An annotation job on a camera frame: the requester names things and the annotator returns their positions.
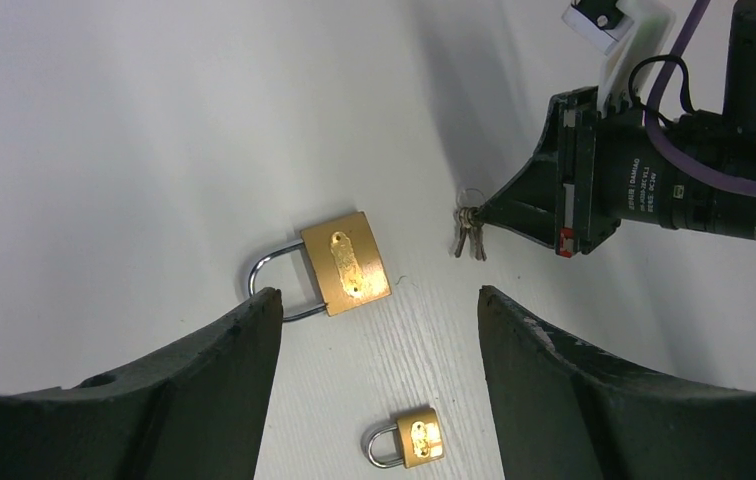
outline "padlock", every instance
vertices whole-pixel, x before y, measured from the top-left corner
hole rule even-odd
[[[402,447],[401,455],[392,460],[379,460],[372,452],[375,440],[385,433],[395,432]],[[404,465],[405,468],[418,467],[422,464],[439,460],[445,456],[443,433],[437,412],[433,408],[424,408],[402,415],[395,424],[387,425],[373,433],[365,445],[366,458],[378,468],[392,468]]]
[[[248,295],[254,295],[255,280],[263,265],[302,248],[307,251],[323,303],[286,317],[284,322],[322,311],[329,316],[337,315],[392,293],[369,222],[363,212],[358,212],[306,228],[301,231],[300,240],[264,255],[249,272]]]

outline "white surface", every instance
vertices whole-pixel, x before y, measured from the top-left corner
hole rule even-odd
[[[721,107],[731,3],[688,53],[701,108]],[[756,389],[756,243],[626,225],[566,261],[489,229],[486,264],[448,256],[457,188],[492,193],[549,96],[597,80],[565,5],[0,1],[0,392],[72,386],[205,325],[242,300],[250,258],[355,209],[404,278],[286,326],[257,478],[501,478],[482,284],[632,361]],[[260,282],[298,303],[295,261]],[[447,458],[369,466],[363,431],[420,404]]]

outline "white bracket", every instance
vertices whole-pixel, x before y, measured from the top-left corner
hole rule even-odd
[[[569,6],[563,21],[607,57],[602,64],[596,108],[604,118],[608,109],[631,105],[628,77],[634,67],[657,55],[675,23],[675,13],[659,0],[619,0],[617,8],[625,14],[613,30],[602,30],[595,22]],[[644,68],[635,79],[639,92],[651,68]]]

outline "purple cable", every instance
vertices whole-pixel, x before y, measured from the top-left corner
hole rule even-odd
[[[681,33],[675,40],[675,44],[673,44],[670,51],[671,55],[680,57],[684,54],[684,50],[687,49],[690,39],[693,38],[693,34],[696,32],[696,27],[702,21],[705,10],[707,10],[710,3],[711,0],[696,0],[693,9],[690,11],[690,15],[688,15],[687,20],[684,22],[684,26],[681,27]],[[652,92],[649,94],[647,105],[650,109],[657,111],[658,107],[660,107],[661,98],[664,96],[664,91],[667,85],[669,85],[674,70],[675,64],[664,62],[661,73],[658,75],[658,79],[652,87]],[[755,180],[727,175],[697,162],[686,153],[677,149],[669,141],[661,129],[661,123],[657,115],[651,114],[648,111],[646,112],[646,132],[649,134],[649,140],[652,141],[652,145],[655,146],[658,152],[682,172],[716,189],[756,198]]]

